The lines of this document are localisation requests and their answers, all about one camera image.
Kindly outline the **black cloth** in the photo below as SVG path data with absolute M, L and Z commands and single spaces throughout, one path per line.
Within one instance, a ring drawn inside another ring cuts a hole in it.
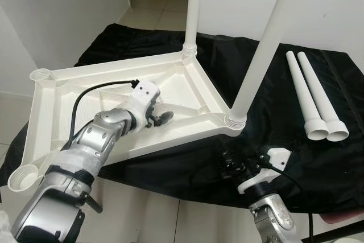
M 73 65 L 109 63 L 179 52 L 184 31 L 143 30 L 112 23 Z M 258 40 L 197 33 L 197 59 L 228 106 L 242 84 Z M 339 142 L 306 138 L 296 92 L 284 55 L 304 52 L 338 117 L 349 130 Z M 274 147 L 291 151 L 284 169 L 303 187 L 281 175 L 270 186 L 294 213 L 333 214 L 362 210 L 364 162 L 364 75 L 343 51 L 281 44 L 238 137 L 219 134 L 102 168 L 100 178 L 187 201 L 244 208 L 253 200 L 239 195 L 224 171 L 223 152 L 264 154 Z

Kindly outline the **white plastic tabletop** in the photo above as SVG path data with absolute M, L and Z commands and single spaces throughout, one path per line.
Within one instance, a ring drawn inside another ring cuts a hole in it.
M 25 149 L 18 167 L 11 168 L 7 185 L 24 192 L 43 178 L 62 146 L 68 140 L 71 113 L 76 111 L 76 127 L 82 127 L 98 112 L 119 107 L 131 89 L 122 81 L 151 81 L 161 94 L 154 113 L 171 111 L 169 123 L 143 129 L 122 137 L 106 163 L 151 154 L 158 150 L 198 141 L 205 137 L 240 134 L 243 124 L 225 118 L 229 107 L 213 86 L 195 57 L 182 52 L 165 53 L 89 64 L 77 68 L 37 69 Z M 83 99 L 75 108 L 78 95 Z

